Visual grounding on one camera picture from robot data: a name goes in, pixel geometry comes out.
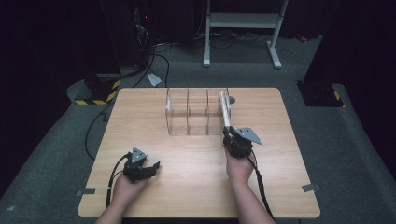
wooden table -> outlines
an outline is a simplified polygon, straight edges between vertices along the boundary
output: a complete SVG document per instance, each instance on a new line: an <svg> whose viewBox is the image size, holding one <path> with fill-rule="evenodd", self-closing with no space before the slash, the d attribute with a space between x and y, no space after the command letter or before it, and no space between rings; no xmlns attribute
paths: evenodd
<svg viewBox="0 0 396 224"><path fill-rule="evenodd" d="M274 216L318 217L315 193L302 189L310 180L279 90L228 92L236 100L232 125L251 127L263 141L253 150ZM78 208L82 217L99 217L105 210L113 167L133 147L148 154L145 167L157 161L161 167L125 216L237 217L220 135L169 135L166 93L160 88L120 90L86 186L95 193L84 194ZM254 172L249 185L261 200Z"/></svg>

